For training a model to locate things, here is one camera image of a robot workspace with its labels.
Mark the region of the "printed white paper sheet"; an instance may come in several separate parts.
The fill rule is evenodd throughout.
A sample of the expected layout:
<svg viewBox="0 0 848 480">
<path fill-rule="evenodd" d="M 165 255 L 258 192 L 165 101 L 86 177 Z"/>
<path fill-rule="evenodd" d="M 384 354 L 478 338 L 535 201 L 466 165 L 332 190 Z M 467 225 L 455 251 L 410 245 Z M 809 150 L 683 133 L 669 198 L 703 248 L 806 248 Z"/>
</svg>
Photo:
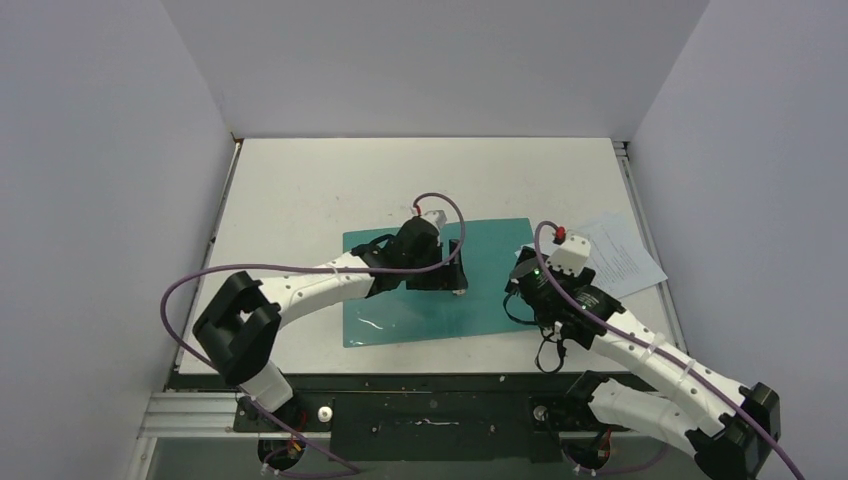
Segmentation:
<svg viewBox="0 0 848 480">
<path fill-rule="evenodd" d="M 566 235 L 585 238 L 591 244 L 586 267 L 596 272 L 593 284 L 623 299 L 668 279 L 622 213 L 605 212 Z"/>
</svg>

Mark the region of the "teal folder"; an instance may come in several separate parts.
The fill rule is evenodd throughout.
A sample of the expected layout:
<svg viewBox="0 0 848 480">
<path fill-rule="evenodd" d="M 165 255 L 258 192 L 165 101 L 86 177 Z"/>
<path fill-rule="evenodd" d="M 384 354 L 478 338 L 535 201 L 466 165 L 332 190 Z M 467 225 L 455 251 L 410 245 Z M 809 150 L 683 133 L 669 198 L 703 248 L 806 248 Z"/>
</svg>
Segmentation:
<svg viewBox="0 0 848 480">
<path fill-rule="evenodd" d="M 527 218 L 467 221 L 460 252 L 469 283 L 464 294 L 401 285 L 372 299 L 345 302 L 342 345 L 359 348 L 524 330 L 506 316 L 502 301 L 515 252 L 531 240 Z"/>
</svg>

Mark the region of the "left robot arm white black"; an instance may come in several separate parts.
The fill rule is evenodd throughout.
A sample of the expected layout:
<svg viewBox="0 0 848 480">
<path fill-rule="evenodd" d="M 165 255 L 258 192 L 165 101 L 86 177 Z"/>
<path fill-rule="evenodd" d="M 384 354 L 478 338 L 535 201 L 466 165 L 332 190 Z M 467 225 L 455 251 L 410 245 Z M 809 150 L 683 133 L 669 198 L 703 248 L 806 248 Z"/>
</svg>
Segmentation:
<svg viewBox="0 0 848 480">
<path fill-rule="evenodd" d="M 467 288 L 461 248 L 465 237 L 444 241 L 442 210 L 407 220 L 394 234 L 355 246 L 334 260 L 266 280 L 240 267 L 230 275 L 192 327 L 209 363 L 228 386 L 254 402 L 270 428 L 290 428 L 302 408 L 295 389 L 274 364 L 278 331 L 309 314 L 397 289 Z"/>
</svg>

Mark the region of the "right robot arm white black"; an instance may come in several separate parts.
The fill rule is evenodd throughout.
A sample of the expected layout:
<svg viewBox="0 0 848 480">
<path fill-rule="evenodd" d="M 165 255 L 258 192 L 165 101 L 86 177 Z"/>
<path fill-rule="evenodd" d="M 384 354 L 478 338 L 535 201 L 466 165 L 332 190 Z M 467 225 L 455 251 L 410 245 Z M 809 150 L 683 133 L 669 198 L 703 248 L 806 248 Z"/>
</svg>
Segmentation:
<svg viewBox="0 0 848 480">
<path fill-rule="evenodd" d="M 565 394 L 577 428 L 620 426 L 690 456 L 711 479 L 754 479 L 780 438 L 780 399 L 763 383 L 748 386 L 690 357 L 593 285 L 577 257 L 560 267 L 525 246 L 505 291 L 533 312 L 544 340 L 610 359 L 653 388 L 638 391 L 586 371 Z"/>
</svg>

